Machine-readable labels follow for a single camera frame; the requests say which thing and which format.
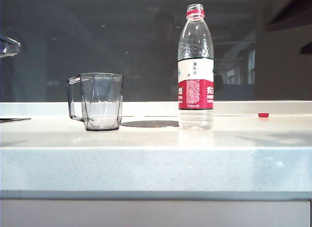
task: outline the small red object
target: small red object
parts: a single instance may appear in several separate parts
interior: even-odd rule
[[[258,113],[259,117],[269,117],[268,113]]]

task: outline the speckled quartz surface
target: speckled quartz surface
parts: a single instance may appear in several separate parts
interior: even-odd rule
[[[312,198],[312,116],[214,120],[211,131],[121,126],[91,132],[68,117],[1,124],[1,196]]]

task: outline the cabinet door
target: cabinet door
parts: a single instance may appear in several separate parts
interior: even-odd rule
[[[2,200],[2,227],[310,227],[310,202]]]

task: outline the glass window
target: glass window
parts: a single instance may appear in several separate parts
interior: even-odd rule
[[[124,75],[128,102],[177,101],[177,44],[196,2],[216,100],[312,100],[312,0],[0,2],[1,35],[21,43],[0,59],[1,102],[65,102],[66,80],[87,72]]]

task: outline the transparent cup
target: transparent cup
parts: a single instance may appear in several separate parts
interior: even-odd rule
[[[80,83],[82,117],[75,115],[73,84]],[[67,80],[69,116],[82,121],[86,130],[119,129],[122,116],[123,76],[83,73]]]

